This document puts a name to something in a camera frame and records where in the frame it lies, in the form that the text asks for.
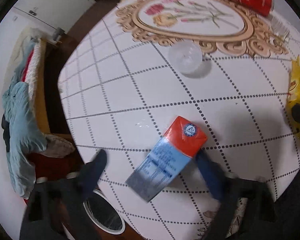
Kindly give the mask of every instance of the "round white object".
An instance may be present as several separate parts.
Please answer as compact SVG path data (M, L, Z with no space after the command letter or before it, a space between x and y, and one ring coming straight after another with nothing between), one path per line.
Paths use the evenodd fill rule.
M178 71L190 74L196 71L201 64L202 51L192 41L180 41L171 46L169 60Z

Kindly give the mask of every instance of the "blue towel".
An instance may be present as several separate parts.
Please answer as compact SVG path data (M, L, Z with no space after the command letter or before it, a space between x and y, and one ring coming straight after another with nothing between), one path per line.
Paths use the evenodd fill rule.
M47 148L47 140L30 109L28 84L19 82L33 47L34 43L31 42L23 61L15 70L9 89L2 96L4 116L10 123L10 152L7 152L10 179L14 191L25 199L29 198L35 182L34 165L26 155Z

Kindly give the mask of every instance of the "orange carton top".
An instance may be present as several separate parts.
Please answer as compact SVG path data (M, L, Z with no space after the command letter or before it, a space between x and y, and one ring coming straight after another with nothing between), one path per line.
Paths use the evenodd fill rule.
M193 158L208 137L200 128L187 119L178 116L163 135L184 155Z

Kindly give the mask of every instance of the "door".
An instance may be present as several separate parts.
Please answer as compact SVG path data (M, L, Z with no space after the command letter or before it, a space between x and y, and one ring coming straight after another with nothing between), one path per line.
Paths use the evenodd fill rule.
M67 33L92 4L91 0L18 0L14 7Z

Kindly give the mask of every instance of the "yellow snack bag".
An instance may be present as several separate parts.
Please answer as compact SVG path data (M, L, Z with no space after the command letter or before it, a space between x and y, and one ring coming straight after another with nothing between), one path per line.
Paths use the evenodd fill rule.
M298 56L297 60L292 60L287 110L291 112L292 107L296 103L300 104L300 56ZM299 131L297 136L300 139L300 123L297 123L292 119L292 125Z

